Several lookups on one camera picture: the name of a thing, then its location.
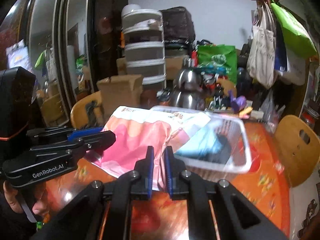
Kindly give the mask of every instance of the mirror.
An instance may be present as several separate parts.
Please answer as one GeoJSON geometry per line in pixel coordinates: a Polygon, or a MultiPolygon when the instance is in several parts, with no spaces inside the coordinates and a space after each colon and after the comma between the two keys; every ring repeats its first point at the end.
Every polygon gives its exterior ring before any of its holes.
{"type": "Polygon", "coordinates": [[[66,17],[66,45],[68,70],[76,101],[93,92],[87,59],[88,0],[68,0],[66,17]]]}
{"type": "Polygon", "coordinates": [[[46,126],[68,122],[61,100],[53,46],[53,24],[57,0],[35,0],[29,31],[30,63],[36,75],[37,99],[46,126]]]}

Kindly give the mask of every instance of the chair backrest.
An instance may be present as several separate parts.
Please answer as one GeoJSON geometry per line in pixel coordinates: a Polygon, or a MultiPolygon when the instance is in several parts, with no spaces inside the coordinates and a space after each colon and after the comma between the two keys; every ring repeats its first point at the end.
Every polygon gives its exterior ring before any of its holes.
{"type": "Polygon", "coordinates": [[[311,128],[295,115],[285,116],[276,132],[279,158],[291,187],[303,183],[319,161],[320,140],[311,128]]]}
{"type": "MultiPolygon", "coordinates": [[[[71,124],[74,128],[80,129],[89,123],[89,118],[85,106],[91,103],[92,101],[96,101],[97,106],[101,105],[102,100],[100,91],[88,95],[85,98],[82,98],[73,106],[70,113],[70,119],[71,124]]],[[[94,114],[97,120],[103,118],[102,112],[100,111],[100,107],[97,107],[94,110],[94,114]]]]}
{"type": "Polygon", "coordinates": [[[56,94],[44,101],[40,107],[40,111],[46,126],[57,126],[57,120],[64,116],[60,94],[56,94]]]}

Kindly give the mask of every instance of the table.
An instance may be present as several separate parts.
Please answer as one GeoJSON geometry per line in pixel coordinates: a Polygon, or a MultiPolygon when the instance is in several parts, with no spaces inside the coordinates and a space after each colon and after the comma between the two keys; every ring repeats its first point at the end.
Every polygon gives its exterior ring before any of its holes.
{"type": "MultiPolygon", "coordinates": [[[[252,166],[246,174],[230,176],[230,181],[288,237],[289,187],[277,157],[276,143],[262,124],[249,122],[245,127],[252,152],[252,166]]],[[[81,159],[77,171],[48,181],[50,216],[95,179],[103,182],[115,180],[99,167],[81,159]]],[[[148,202],[134,201],[131,238],[188,239],[187,201],[172,201],[168,194],[159,191],[154,191],[148,202]]]]}

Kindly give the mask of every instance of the finger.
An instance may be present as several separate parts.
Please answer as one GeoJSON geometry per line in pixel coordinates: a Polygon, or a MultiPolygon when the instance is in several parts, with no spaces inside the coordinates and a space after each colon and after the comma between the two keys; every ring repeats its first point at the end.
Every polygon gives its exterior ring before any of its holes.
{"type": "Polygon", "coordinates": [[[42,183],[38,183],[37,185],[35,185],[34,189],[33,189],[33,193],[36,199],[41,199],[42,195],[45,191],[46,188],[46,184],[45,182],[42,183]]]}
{"type": "Polygon", "coordinates": [[[3,190],[5,199],[7,200],[11,209],[16,213],[23,213],[23,209],[16,199],[18,190],[12,188],[11,184],[7,180],[3,183],[3,190]]]}
{"type": "Polygon", "coordinates": [[[43,192],[41,199],[39,199],[34,204],[32,211],[34,212],[35,215],[40,215],[42,217],[44,217],[49,212],[47,190],[43,192]]]}

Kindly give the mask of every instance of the green bag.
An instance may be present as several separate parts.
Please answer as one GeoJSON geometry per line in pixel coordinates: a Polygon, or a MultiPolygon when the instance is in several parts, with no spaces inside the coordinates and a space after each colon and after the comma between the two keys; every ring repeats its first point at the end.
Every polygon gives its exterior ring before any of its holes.
{"type": "Polygon", "coordinates": [[[212,63],[213,66],[226,68],[228,79],[237,83],[237,53],[235,46],[198,46],[198,62],[212,63]]]}
{"type": "Polygon", "coordinates": [[[271,3],[271,9],[281,25],[286,46],[304,59],[316,55],[316,47],[302,24],[291,13],[275,3],[271,3]]]}

